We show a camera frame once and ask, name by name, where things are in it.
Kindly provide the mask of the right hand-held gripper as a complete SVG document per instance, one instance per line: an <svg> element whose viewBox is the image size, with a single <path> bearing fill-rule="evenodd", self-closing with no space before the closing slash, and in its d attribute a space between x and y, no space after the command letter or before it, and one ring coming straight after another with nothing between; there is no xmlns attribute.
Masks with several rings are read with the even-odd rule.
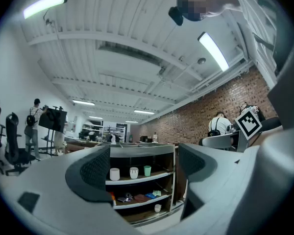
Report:
<svg viewBox="0 0 294 235"><path fill-rule="evenodd" d="M235 122L247 141L262 128L262 124L251 109L247 109L244 113L239 115L235 119Z"/></svg>

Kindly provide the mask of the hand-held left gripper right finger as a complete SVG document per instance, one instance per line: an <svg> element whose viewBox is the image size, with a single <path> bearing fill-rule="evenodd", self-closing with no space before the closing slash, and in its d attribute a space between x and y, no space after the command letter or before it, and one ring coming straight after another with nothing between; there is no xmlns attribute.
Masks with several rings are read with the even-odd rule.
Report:
<svg viewBox="0 0 294 235"><path fill-rule="evenodd" d="M195 144L179 146L188 179L181 222L165 235L251 235L293 228L285 213L294 186L294 128L267 137L244 152Z"/></svg>

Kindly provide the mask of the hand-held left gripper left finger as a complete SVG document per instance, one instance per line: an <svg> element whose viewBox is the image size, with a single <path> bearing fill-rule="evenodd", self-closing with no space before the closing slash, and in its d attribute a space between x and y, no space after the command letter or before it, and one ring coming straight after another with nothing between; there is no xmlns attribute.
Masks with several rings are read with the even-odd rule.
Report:
<svg viewBox="0 0 294 235"><path fill-rule="evenodd" d="M88 148L31 165L2 191L3 199L37 235L138 235L111 204L87 202L67 186L67 168L98 151Z"/></svg>

